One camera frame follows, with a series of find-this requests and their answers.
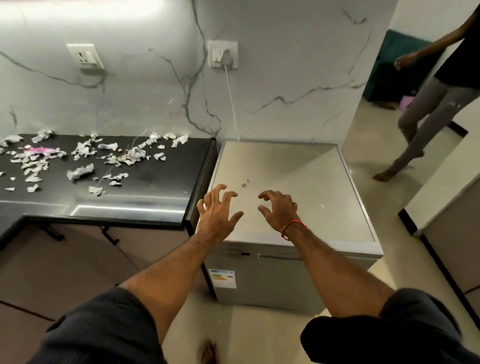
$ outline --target black countertop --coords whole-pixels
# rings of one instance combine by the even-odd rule
[[[25,182],[20,163],[11,163],[11,155],[0,155],[0,171],[6,172],[0,177],[0,245],[12,232],[20,229],[25,220],[45,220],[55,222],[91,223],[109,226],[169,227],[181,229],[186,216],[191,216],[196,203],[196,194],[201,193],[199,183],[209,179],[207,173],[216,159],[216,142],[212,139],[191,138],[184,145],[172,148],[172,141],[159,139],[158,143],[146,147],[150,160],[143,159],[132,166],[121,167],[104,164],[97,159],[111,153],[110,150],[97,149],[97,154],[74,161],[70,153],[78,142],[88,139],[77,135],[55,135],[48,140],[33,144],[34,135],[22,134],[24,140],[6,150],[21,152],[18,147],[32,146],[59,147],[68,153],[63,159],[50,159],[48,170],[39,173],[43,181],[38,182],[37,192],[27,192],[34,183]],[[132,143],[138,145],[147,137],[100,136],[102,143],[118,143],[119,148],[127,149]],[[165,145],[160,150],[157,145]],[[164,152],[167,160],[156,160],[153,154]],[[77,181],[67,178],[67,171],[93,163],[94,173]],[[128,173],[121,180],[121,187],[109,186],[110,180],[101,177],[107,173],[117,175]],[[88,186],[99,186],[106,194],[96,197],[88,192]],[[15,187],[15,191],[5,190]]]

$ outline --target marble backsplash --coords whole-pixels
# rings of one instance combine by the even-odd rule
[[[209,39],[239,42],[242,139],[342,144],[397,0],[64,0],[0,3],[0,137],[187,133],[235,138]],[[104,74],[65,44],[94,43]]]

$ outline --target person in black shirt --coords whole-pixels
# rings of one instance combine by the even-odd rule
[[[166,363],[161,344],[185,303],[193,278],[212,248],[242,217],[229,220],[235,192],[218,185],[197,204],[197,233],[185,244],[50,327],[30,363]],[[288,194],[264,191],[267,223],[289,239],[332,317],[310,321],[300,336],[317,363],[480,363],[461,344],[445,306],[412,289],[395,291],[317,238],[297,215]],[[209,346],[203,364],[218,364]]]
[[[452,33],[418,52],[400,57],[395,62],[398,69],[415,63],[422,57],[463,40],[445,61],[435,76],[426,83],[412,104],[398,121],[408,147],[384,172],[373,178],[387,182],[397,175],[414,158],[422,157],[424,147],[447,126],[455,115],[480,96],[480,5],[467,21]],[[428,114],[420,128],[418,123]]]

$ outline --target power cord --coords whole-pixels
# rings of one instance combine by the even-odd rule
[[[237,134],[237,140],[240,140],[239,131],[237,128],[237,118],[235,116],[235,107],[233,106],[232,89],[230,87],[230,79],[228,77],[228,72],[231,71],[233,68],[233,58],[230,55],[228,49],[223,52],[222,58],[220,59],[220,65],[227,73],[228,91],[230,92],[230,101],[232,102],[233,123],[235,124],[235,133]]]

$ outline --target white switch plate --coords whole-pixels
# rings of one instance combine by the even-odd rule
[[[102,61],[93,44],[67,44],[67,48],[80,68],[103,69]]]
[[[229,50],[233,58],[233,68],[239,67],[239,43],[228,40],[209,40],[208,47],[208,65],[211,68],[221,68],[220,59],[224,50]]]

